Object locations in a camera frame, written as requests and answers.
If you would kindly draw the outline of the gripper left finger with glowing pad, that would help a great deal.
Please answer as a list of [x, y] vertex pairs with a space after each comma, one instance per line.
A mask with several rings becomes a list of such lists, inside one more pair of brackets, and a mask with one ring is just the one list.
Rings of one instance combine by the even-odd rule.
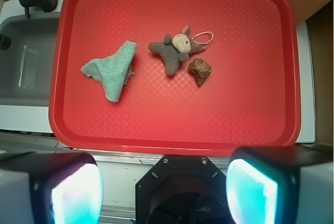
[[1, 223], [98, 223], [102, 202], [89, 153], [1, 153]]

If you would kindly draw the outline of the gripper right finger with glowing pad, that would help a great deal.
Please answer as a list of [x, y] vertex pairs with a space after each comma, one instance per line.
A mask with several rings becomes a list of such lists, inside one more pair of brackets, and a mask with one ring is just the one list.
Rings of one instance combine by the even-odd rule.
[[235, 223], [333, 223], [333, 149], [239, 147], [226, 196]]

